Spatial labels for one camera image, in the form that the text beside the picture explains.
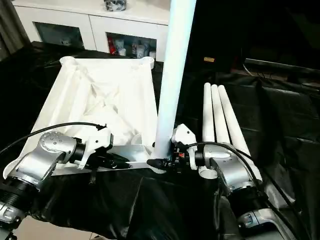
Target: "white tube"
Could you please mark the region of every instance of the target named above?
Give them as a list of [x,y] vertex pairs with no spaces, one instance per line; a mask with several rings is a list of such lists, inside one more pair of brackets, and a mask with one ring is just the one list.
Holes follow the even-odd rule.
[[[214,114],[212,108],[211,84],[205,83],[203,90],[203,120],[202,120],[202,140],[204,142],[215,141]],[[217,172],[205,166],[198,168],[199,175],[205,179],[216,179]]]
[[225,115],[222,108],[217,85],[211,86],[211,94],[212,94],[212,106],[213,106],[216,141],[218,143],[229,144],[230,139],[229,139],[227,124],[226,124]]
[[[226,124],[229,129],[230,137],[232,140],[232,145],[236,149],[239,149],[239,150],[243,151],[244,153],[250,155],[248,146],[246,144],[246,140],[245,140],[244,135],[242,134],[242,131],[240,129],[237,117],[236,117],[235,112],[234,112],[232,105],[230,103],[226,89],[223,85],[220,85],[218,87],[218,90],[219,90],[220,99],[221,99],[221,103],[222,103],[222,107],[223,107],[223,111],[224,111],[224,116],[226,119]],[[259,172],[259,169],[255,166],[254,162],[245,156],[243,156],[243,157],[245,158],[245,160],[248,162],[248,164],[252,168],[256,178],[262,181],[262,177]]]
[[203,90],[203,120],[202,140],[204,142],[215,141],[214,113],[212,109],[211,84],[205,83]]
[[167,158],[197,0],[171,0],[154,158]]

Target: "black cable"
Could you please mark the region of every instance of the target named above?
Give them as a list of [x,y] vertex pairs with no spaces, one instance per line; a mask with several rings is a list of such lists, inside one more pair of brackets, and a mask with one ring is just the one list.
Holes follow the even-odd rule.
[[292,232],[294,237],[299,240],[301,237],[298,237],[298,234],[295,232],[293,226],[290,224],[290,222],[286,219],[286,217],[275,207],[272,205],[272,203],[267,200],[266,203],[268,204],[269,208],[281,219],[281,221],[287,226],[287,228]]
[[[246,154],[245,152],[237,149],[237,151],[244,155],[245,157],[247,157],[248,159],[253,161],[253,158]],[[287,197],[287,195],[284,193],[284,191],[281,189],[281,187],[277,184],[277,182],[273,179],[273,177],[268,173],[268,171],[264,168],[264,167],[260,167],[260,169],[263,171],[263,173],[267,176],[267,178],[270,180],[270,182],[274,185],[274,187],[276,188],[276,190],[280,193],[280,195],[282,196],[282,198],[284,199],[284,201],[286,202],[286,204],[289,206],[289,208],[292,210],[293,215],[296,217],[296,219],[298,220],[299,224],[302,226],[302,229],[305,231],[305,234],[308,236],[308,239],[311,239],[311,236],[309,234],[309,231],[307,230],[307,227],[304,224],[304,221],[302,220],[301,216],[299,215],[298,210],[296,209],[296,207],[291,203],[291,201],[289,200],[289,198]]]
[[37,131],[34,131],[34,132],[31,132],[29,133],[28,135],[25,135],[23,137],[20,137],[18,140],[14,141],[13,143],[9,144],[8,146],[6,146],[5,148],[3,148],[1,151],[0,151],[0,155],[2,153],[4,153],[5,151],[7,151],[9,148],[11,148],[12,146],[20,143],[21,141],[25,140],[25,139],[28,139],[34,135],[37,135],[37,134],[40,134],[40,133],[43,133],[45,131],[48,131],[48,130],[51,130],[51,129],[55,129],[55,128],[60,128],[60,127],[65,127],[65,126],[70,126],[70,125],[86,125],[86,126],[93,126],[93,127],[96,127],[98,130],[101,130],[101,129],[104,129],[105,126],[101,126],[101,125],[98,125],[98,124],[95,124],[95,123],[91,123],[91,122],[79,122],[79,121],[76,121],[76,122],[66,122],[66,123],[60,123],[60,124],[56,124],[56,125],[53,125],[53,126],[48,126],[48,127],[45,127],[45,128],[42,128],[40,130],[37,130]]

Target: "bottle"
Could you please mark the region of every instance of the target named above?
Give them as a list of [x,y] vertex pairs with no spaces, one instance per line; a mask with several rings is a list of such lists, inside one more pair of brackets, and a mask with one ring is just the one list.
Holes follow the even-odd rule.
[[112,55],[116,55],[117,54],[117,50],[114,46],[114,42],[112,41],[112,38],[108,36],[108,44],[109,44],[109,52]]

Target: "black cloth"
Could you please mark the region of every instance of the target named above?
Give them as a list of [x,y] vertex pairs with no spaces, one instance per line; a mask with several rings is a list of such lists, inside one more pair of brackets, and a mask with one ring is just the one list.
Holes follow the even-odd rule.
[[[60,70],[59,59],[110,58],[97,51],[33,43],[0,62],[0,146],[29,133]],[[153,71],[157,104],[161,72]],[[176,124],[201,140],[203,85],[223,84],[255,164],[292,191],[312,234],[320,239],[320,96],[317,89],[285,82],[185,69]],[[23,145],[1,156],[0,168]],[[159,175],[149,169],[54,176],[30,214],[58,226],[110,239],[241,239],[229,202],[214,194],[217,182],[196,172]],[[284,213],[295,225],[289,210]]]

